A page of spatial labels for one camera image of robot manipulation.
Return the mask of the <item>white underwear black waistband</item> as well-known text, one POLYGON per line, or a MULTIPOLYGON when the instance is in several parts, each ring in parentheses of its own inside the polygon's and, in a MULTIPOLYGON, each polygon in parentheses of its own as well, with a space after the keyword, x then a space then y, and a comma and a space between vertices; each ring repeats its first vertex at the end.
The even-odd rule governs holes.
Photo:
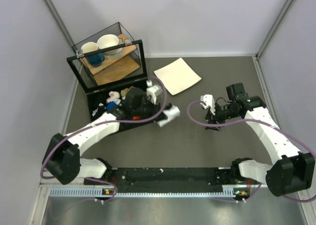
POLYGON ((156 118, 156 123, 163 127, 166 124, 170 123, 181 114, 180 109, 177 106, 171 106, 167 110, 163 110, 163 112, 156 118))

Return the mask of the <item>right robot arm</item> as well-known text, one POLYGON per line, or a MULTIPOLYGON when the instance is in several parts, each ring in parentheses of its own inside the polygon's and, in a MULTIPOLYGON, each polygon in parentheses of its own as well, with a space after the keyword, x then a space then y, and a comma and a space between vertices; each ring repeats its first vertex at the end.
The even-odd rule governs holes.
POLYGON ((262 142, 271 165, 259 163, 251 158, 238 158, 232 162, 231 179, 242 183, 247 178, 266 184, 274 196, 283 196, 309 189, 315 167, 311 153, 301 152, 291 140, 279 133, 266 104, 259 96, 249 96, 242 83, 226 88, 229 101, 219 105, 210 94, 201 96, 202 107, 209 129, 220 130, 228 119, 241 117, 262 142))

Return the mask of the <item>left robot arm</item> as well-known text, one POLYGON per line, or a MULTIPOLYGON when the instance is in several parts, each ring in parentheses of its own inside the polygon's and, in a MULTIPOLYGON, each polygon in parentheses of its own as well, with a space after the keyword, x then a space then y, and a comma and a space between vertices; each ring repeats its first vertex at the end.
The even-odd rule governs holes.
POLYGON ((108 183, 112 172, 103 161, 98 159, 83 159, 81 155, 101 139, 117 133, 121 124, 145 124, 156 120, 164 112, 167 97, 161 109, 153 116, 142 120, 118 120, 113 114, 104 113, 94 122, 71 134, 55 134, 48 145, 40 177, 44 180, 57 179, 62 185, 71 183, 74 179, 96 179, 100 183, 108 183))

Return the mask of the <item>tan rolled cloth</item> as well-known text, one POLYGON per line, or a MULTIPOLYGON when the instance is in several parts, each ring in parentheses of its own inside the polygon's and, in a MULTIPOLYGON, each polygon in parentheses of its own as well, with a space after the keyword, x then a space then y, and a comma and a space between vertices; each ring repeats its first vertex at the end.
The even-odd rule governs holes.
POLYGON ((128 93, 131 89, 133 89, 133 86, 121 90, 121 91, 120 91, 121 97, 122 97, 122 98, 126 97, 127 93, 128 93))

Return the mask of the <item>white red rolled cloth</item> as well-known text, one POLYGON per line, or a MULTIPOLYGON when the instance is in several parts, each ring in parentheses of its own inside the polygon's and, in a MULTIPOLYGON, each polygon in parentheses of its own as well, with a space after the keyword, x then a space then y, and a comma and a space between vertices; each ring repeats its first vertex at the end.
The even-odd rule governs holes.
POLYGON ((109 97, 106 100, 107 103, 114 102, 116 105, 120 104, 120 93, 117 91, 110 91, 109 97))

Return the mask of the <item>blue rolled cloth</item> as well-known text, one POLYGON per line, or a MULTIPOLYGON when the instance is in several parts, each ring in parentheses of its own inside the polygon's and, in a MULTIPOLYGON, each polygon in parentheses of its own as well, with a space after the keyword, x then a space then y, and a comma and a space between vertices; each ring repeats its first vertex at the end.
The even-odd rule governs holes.
POLYGON ((109 102, 109 103, 107 104, 106 110, 107 110, 107 111, 110 111, 113 107, 116 107, 116 106, 117 106, 117 104, 116 104, 114 101, 111 101, 111 102, 109 102))

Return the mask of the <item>white square plate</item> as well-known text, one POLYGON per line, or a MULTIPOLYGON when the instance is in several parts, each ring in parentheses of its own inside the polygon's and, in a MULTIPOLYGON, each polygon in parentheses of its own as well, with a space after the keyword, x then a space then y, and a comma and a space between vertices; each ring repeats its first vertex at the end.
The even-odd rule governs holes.
POLYGON ((154 71, 171 95, 177 95, 192 87, 201 77, 184 61, 178 58, 172 63, 154 71))

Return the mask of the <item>black compartment box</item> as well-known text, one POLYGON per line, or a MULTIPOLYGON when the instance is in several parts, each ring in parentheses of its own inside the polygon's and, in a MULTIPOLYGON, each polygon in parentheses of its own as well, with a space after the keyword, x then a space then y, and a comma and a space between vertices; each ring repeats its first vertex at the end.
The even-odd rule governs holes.
MULTIPOLYGON (((120 81, 116 83, 112 83, 106 85, 102 88, 96 88, 92 90, 88 90, 85 86, 82 85, 82 81, 80 79, 79 71, 80 68, 76 67, 72 64, 72 61, 75 59, 75 56, 68 57, 67 63, 69 64, 71 70, 75 74, 78 79, 81 87, 85 92, 85 96, 87 99, 88 110, 90 113, 90 121, 94 122, 97 120, 103 113, 114 113, 115 116, 118 117, 119 120, 132 120, 134 116, 140 116, 143 119, 143 103, 147 99, 146 97, 146 80, 148 80, 148 73, 146 69, 146 76, 142 76, 139 78, 133 77, 127 81, 120 81), (127 94, 127 100, 123 100, 118 106, 113 107, 110 111, 106 110, 107 102, 106 99, 109 97, 110 91, 120 92, 125 88, 129 88, 133 86, 132 93, 127 94), (99 108, 98 113, 95 116, 92 116, 92 110, 98 106, 99 103, 104 104, 104 108, 99 108)), ((126 130, 130 130, 132 128, 136 128, 145 124, 121 124, 118 132, 123 132, 126 130)))

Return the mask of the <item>black white rolled cloth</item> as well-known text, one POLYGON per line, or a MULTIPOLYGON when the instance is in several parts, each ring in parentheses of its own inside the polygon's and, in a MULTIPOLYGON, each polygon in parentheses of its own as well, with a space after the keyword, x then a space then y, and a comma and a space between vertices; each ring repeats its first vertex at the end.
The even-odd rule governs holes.
POLYGON ((104 104, 103 103, 99 103, 98 106, 96 106, 93 110, 92 110, 92 116, 95 116, 98 111, 99 111, 99 108, 103 109, 104 108, 104 104))

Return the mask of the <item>wooden shelf board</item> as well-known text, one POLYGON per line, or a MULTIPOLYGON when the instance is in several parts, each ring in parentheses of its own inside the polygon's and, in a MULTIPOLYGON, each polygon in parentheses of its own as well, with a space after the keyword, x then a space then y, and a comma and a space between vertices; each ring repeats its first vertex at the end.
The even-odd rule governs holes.
POLYGON ((91 87, 121 80, 141 67, 136 45, 126 46, 118 54, 104 56, 105 60, 98 67, 90 65, 86 57, 80 59, 91 87))

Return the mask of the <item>glass display case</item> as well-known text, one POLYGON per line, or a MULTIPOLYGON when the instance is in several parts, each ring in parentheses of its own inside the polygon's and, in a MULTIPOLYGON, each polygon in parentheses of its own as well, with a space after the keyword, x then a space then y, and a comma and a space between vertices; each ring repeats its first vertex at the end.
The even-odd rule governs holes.
POLYGON ((74 44, 72 64, 80 68, 82 85, 88 90, 146 76, 141 40, 117 22, 74 44))

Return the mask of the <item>blue mug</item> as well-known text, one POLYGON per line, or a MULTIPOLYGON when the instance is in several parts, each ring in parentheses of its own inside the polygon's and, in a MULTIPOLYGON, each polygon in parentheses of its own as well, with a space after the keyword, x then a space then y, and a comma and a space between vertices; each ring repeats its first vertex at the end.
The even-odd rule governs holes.
POLYGON ((92 65, 93 67, 98 67, 105 60, 105 56, 103 53, 99 53, 99 54, 87 56, 86 59, 90 65, 92 65))

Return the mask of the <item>large white bowl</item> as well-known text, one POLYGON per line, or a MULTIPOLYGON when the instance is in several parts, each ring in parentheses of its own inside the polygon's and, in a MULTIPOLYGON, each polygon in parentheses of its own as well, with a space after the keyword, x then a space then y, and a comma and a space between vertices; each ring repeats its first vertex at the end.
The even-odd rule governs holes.
MULTIPOLYGON (((99 49, 109 48, 121 44, 123 44, 123 39, 113 34, 103 35, 97 40, 97 45, 99 49)), ((114 50, 107 51, 105 52, 105 55, 118 54, 122 51, 122 49, 123 48, 116 48, 114 50)))

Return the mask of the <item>small white bowl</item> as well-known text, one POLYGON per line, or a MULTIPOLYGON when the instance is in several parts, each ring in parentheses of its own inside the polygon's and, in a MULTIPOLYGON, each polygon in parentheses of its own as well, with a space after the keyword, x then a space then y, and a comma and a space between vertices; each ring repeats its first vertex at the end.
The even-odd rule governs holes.
POLYGON ((81 46, 81 50, 83 54, 97 51, 98 49, 99 49, 98 44, 95 42, 87 42, 81 46))

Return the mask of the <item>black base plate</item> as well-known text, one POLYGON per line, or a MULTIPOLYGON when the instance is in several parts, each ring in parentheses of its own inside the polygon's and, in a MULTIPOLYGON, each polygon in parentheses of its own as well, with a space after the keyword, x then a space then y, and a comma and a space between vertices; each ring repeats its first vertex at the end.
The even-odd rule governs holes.
POLYGON ((236 178, 230 168, 117 168, 102 180, 118 187, 120 193, 194 193, 221 192, 223 185, 243 185, 250 179, 236 178))

